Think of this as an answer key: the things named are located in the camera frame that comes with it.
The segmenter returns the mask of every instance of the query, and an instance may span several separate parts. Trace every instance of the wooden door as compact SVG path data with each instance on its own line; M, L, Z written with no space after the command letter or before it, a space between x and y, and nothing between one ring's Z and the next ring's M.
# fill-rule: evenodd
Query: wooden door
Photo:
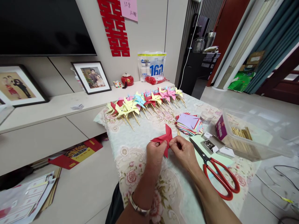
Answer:
M214 31L216 37L213 46L218 46L219 53L213 72L208 80L207 86L210 86L216 74L216 71L223 59L223 56L233 38L235 31L243 17L243 14L249 4L250 0L225 0L222 11L219 15L218 23L215 25Z
M256 94L299 105L299 47L274 70Z

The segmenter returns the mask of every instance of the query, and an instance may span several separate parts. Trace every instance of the scissor blade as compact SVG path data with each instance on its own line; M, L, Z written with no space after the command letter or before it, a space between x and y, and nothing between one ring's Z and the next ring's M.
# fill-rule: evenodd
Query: scissor blade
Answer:
M189 138L190 142L193 144L194 148L196 149L196 151L198 152L198 154L202 157L204 154L204 152L200 149L200 147L195 143L195 141L193 141L192 138Z

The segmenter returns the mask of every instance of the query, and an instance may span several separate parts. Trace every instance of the teal curtain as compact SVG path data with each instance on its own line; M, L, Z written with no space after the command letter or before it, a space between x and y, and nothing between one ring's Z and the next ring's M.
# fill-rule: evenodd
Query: teal curtain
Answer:
M244 92L253 94L299 42L299 0L284 0L251 53L265 50L256 76Z

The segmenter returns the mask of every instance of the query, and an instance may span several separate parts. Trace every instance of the plastic storage box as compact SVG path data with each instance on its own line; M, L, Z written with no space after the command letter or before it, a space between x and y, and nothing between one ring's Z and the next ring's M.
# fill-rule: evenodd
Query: plastic storage box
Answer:
M276 156L293 157L291 149L276 131L278 124L264 117L237 110L223 109L216 124L218 138L234 153L250 161L259 161ZM233 134L232 128L248 127L252 140Z

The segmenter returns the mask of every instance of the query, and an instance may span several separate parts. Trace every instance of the television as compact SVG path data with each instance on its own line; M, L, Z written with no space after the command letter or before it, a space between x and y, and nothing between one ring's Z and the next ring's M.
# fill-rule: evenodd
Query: television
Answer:
M0 1L0 40L0 56L97 55L75 0Z

